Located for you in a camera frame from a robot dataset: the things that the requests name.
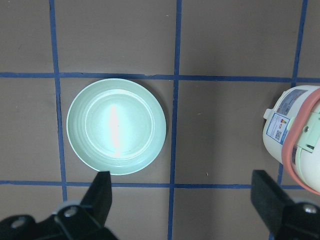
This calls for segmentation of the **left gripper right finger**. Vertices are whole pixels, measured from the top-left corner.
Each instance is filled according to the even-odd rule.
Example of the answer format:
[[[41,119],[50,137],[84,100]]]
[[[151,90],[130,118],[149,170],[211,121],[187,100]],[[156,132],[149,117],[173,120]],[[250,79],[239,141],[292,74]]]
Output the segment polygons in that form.
[[[265,170],[253,170],[250,200],[259,217],[272,234],[278,234],[285,215],[295,202]]]

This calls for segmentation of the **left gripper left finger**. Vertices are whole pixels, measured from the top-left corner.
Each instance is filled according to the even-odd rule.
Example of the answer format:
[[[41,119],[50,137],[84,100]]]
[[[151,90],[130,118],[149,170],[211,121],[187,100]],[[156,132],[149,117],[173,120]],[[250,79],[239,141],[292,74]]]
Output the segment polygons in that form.
[[[112,182],[109,171],[97,173],[80,202],[85,229],[103,228],[112,206]]]

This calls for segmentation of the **green plate near left arm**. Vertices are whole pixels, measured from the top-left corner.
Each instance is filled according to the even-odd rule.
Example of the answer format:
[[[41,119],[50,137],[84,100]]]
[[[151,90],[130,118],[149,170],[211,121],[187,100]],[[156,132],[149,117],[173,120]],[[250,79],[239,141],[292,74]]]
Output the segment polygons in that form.
[[[109,78],[76,95],[68,109],[66,134],[84,164],[123,176],[157,158],[167,123],[161,104],[148,89],[130,80]]]

